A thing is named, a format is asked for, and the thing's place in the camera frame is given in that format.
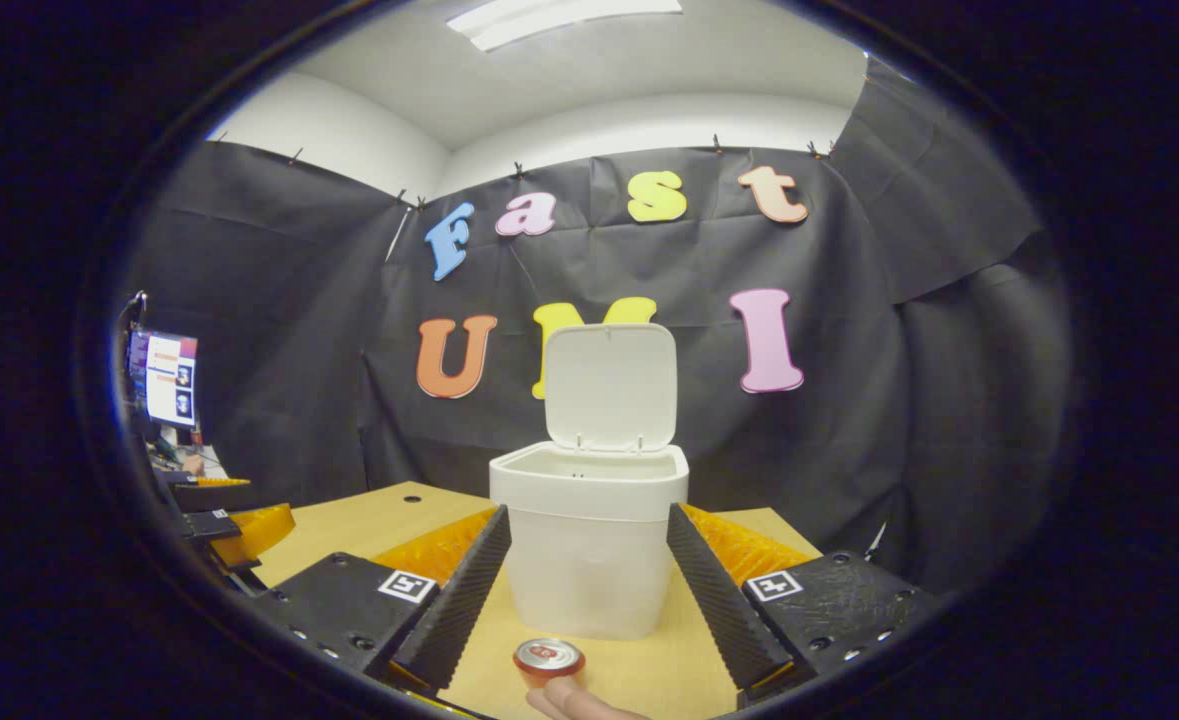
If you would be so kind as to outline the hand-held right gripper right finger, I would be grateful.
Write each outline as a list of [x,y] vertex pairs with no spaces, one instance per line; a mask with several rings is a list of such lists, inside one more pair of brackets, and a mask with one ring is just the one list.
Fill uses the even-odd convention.
[[808,555],[685,503],[670,507],[667,543],[739,708],[858,663],[940,605],[863,553]]

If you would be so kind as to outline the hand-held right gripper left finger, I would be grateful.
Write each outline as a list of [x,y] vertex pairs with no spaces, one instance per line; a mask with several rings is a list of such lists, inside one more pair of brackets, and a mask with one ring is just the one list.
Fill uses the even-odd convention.
[[251,605],[327,663],[433,705],[455,676],[508,550],[511,515],[496,506],[378,560],[329,553]]

